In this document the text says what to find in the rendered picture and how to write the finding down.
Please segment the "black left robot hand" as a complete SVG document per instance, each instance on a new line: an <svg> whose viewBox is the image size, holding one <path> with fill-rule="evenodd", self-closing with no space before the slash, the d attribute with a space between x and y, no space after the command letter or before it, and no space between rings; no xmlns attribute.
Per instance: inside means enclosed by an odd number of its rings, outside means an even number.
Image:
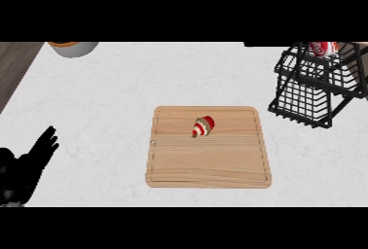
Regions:
<svg viewBox="0 0 368 249"><path fill-rule="evenodd" d="M0 207L24 207L32 196L43 170L59 148L56 128L49 126L29 151L19 157L0 148Z"/></svg>

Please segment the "wooden cutting board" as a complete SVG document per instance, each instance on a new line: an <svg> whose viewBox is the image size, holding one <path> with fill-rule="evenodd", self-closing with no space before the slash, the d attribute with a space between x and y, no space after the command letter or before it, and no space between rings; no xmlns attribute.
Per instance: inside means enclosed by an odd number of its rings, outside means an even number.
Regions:
<svg viewBox="0 0 368 249"><path fill-rule="evenodd" d="M214 128L191 137L195 120ZM257 110L250 106L160 106L154 112L145 174L154 188L266 189L270 166Z"/></svg>

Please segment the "red and white can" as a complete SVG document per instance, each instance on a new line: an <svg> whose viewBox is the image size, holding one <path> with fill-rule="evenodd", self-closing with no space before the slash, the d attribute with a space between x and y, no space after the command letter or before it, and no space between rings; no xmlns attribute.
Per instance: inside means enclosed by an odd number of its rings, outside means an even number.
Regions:
<svg viewBox="0 0 368 249"><path fill-rule="evenodd" d="M338 53L340 45L337 42L310 42L309 47L316 57L327 57Z"/></svg>

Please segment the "grey pot with orange rim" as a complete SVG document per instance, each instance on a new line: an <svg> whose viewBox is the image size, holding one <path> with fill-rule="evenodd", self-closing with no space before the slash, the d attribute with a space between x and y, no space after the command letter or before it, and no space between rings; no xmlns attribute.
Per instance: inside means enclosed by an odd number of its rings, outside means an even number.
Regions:
<svg viewBox="0 0 368 249"><path fill-rule="evenodd" d="M94 50L97 42L50 42L49 45L59 56L75 58Z"/></svg>

